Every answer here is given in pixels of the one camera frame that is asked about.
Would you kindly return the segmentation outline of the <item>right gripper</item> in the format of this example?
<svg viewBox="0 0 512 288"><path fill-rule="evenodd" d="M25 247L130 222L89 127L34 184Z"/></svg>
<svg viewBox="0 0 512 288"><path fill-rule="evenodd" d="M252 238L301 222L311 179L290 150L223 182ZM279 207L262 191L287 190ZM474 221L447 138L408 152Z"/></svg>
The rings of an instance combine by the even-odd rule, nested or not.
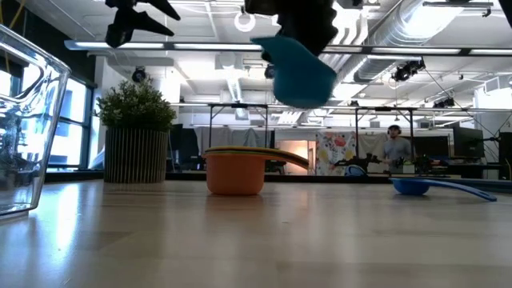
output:
<svg viewBox="0 0 512 288"><path fill-rule="evenodd" d="M278 36L296 40L307 48L313 55L319 56L325 47L338 34L333 25L337 16L330 9L333 0L245 0L244 9L249 14L276 15L278 14ZM310 39L307 42L307 24L302 12L317 12L310 24Z"/></svg>

